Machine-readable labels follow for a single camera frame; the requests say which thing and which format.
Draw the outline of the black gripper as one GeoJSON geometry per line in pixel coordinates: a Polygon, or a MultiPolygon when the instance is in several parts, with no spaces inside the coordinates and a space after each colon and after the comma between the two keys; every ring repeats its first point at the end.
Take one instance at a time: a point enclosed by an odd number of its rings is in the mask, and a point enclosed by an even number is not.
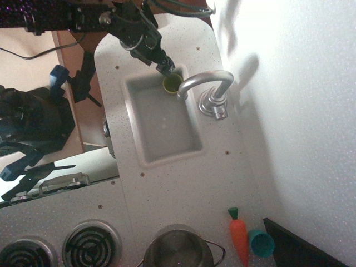
{"type": "Polygon", "coordinates": [[[173,60],[161,48],[162,35],[154,23],[133,2],[115,2],[109,13],[107,31],[121,42],[131,56],[150,65],[165,77],[175,70],[173,60]]]}

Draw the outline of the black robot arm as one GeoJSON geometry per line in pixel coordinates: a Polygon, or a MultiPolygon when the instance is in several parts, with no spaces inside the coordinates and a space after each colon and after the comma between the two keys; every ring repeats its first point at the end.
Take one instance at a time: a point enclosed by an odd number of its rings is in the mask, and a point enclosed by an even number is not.
{"type": "Polygon", "coordinates": [[[24,28],[36,36],[46,31],[107,32],[146,65],[168,76],[173,60],[161,48],[162,35],[151,11],[133,1],[1,1],[1,28],[24,28]]]}

